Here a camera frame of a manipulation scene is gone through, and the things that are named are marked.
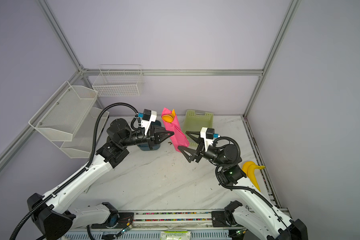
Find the yellow plastic spoon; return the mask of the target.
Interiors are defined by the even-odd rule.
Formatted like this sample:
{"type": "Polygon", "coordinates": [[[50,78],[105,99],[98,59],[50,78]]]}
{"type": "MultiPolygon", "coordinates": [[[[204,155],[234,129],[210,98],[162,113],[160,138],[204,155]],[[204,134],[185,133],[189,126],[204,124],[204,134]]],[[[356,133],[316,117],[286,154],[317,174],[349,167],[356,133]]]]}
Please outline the yellow plastic spoon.
{"type": "Polygon", "coordinates": [[[174,118],[171,114],[163,115],[162,120],[166,123],[172,123],[174,118]]]}

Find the pink paper napkin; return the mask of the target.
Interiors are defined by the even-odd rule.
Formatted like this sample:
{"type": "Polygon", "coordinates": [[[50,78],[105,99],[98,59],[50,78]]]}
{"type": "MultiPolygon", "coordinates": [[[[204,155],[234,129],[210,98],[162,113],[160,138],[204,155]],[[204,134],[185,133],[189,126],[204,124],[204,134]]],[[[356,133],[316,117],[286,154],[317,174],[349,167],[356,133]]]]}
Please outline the pink paper napkin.
{"type": "MultiPolygon", "coordinates": [[[[167,108],[164,108],[162,111],[162,116],[167,115],[167,114],[172,114],[172,111],[167,108]]],[[[181,130],[181,126],[180,126],[177,115],[174,118],[172,123],[166,123],[164,121],[163,121],[163,123],[164,123],[166,130],[173,131],[175,133],[172,137],[170,137],[170,139],[171,139],[172,144],[177,152],[180,153],[180,151],[178,150],[179,146],[189,147],[190,143],[189,143],[186,135],[181,130]]]]}

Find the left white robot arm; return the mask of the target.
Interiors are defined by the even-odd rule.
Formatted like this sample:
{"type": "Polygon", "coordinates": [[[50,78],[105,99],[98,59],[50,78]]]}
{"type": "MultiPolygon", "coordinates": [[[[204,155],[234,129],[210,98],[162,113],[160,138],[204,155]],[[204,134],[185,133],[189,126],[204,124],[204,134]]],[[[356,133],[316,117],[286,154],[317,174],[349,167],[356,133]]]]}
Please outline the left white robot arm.
{"type": "Polygon", "coordinates": [[[92,224],[116,225],[119,212],[110,203],[69,211],[69,207],[97,179],[113,170],[129,154],[128,146],[148,145],[151,149],[174,135],[154,124],[155,111],[141,114],[141,127],[133,130],[125,119],[116,119],[107,129],[107,142],[99,148],[92,161],[65,182],[46,192],[33,194],[27,200],[31,219],[46,240],[57,240],[73,228],[92,224]]]}

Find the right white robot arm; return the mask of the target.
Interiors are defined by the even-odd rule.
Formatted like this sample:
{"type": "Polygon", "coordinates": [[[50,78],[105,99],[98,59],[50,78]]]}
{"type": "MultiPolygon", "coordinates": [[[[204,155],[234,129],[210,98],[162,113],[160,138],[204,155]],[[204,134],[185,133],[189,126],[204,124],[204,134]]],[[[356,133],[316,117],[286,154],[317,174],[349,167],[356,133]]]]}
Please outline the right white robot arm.
{"type": "Polygon", "coordinates": [[[241,149],[230,137],[221,137],[214,129],[202,128],[186,134],[198,143],[197,149],[179,146],[188,162],[202,158],[212,163],[219,185],[236,193],[250,210],[239,201],[225,207],[225,220],[229,226],[241,225],[260,240],[306,240],[308,228],[299,219],[293,220],[272,204],[251,182],[240,167],[241,149]]]}

